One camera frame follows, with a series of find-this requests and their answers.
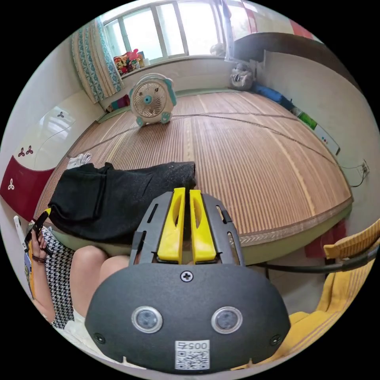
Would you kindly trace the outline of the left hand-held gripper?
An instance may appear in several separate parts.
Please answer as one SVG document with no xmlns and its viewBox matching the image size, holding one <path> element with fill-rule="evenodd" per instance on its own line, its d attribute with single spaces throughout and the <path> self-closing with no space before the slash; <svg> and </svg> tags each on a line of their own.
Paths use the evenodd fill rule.
<svg viewBox="0 0 380 380">
<path fill-rule="evenodd" d="M 36 236 L 38 237 L 39 233 L 41 232 L 44 226 L 46 219 L 50 216 L 50 213 L 51 213 L 51 208 L 49 207 L 45 209 L 44 212 L 36 220 L 33 220 L 33 223 L 31 222 L 28 225 L 26 236 L 25 236 L 25 245 L 26 245 L 25 252 L 27 252 L 29 256 L 32 256 L 32 245 L 31 245 L 32 232 L 31 231 L 34 230 L 36 233 Z"/>
</svg>

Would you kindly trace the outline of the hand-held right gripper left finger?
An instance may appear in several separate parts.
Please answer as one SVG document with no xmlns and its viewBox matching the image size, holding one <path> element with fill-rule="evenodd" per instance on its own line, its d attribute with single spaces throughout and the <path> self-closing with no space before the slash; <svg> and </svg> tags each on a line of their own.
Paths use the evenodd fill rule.
<svg viewBox="0 0 380 380">
<path fill-rule="evenodd" d="M 175 188 L 171 196 L 157 251 L 158 259 L 162 262 L 182 262 L 185 193 L 184 187 Z"/>
</svg>

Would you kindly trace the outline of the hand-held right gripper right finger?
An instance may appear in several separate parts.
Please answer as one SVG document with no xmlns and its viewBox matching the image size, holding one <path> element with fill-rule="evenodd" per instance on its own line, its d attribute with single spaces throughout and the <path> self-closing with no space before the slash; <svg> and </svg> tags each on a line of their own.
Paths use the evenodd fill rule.
<svg viewBox="0 0 380 380">
<path fill-rule="evenodd" d="M 200 190 L 190 190 L 190 225 L 193 263 L 214 261 L 216 250 Z"/>
</svg>

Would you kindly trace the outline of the person's left hand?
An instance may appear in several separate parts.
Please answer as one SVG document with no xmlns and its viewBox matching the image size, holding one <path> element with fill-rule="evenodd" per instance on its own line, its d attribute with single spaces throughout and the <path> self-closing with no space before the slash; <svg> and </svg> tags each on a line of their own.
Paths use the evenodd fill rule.
<svg viewBox="0 0 380 380">
<path fill-rule="evenodd" d="M 39 264 L 45 264 L 46 261 L 46 241 L 43 233 L 36 234 L 34 229 L 31 230 L 31 247 L 32 247 L 32 259 Z"/>
</svg>

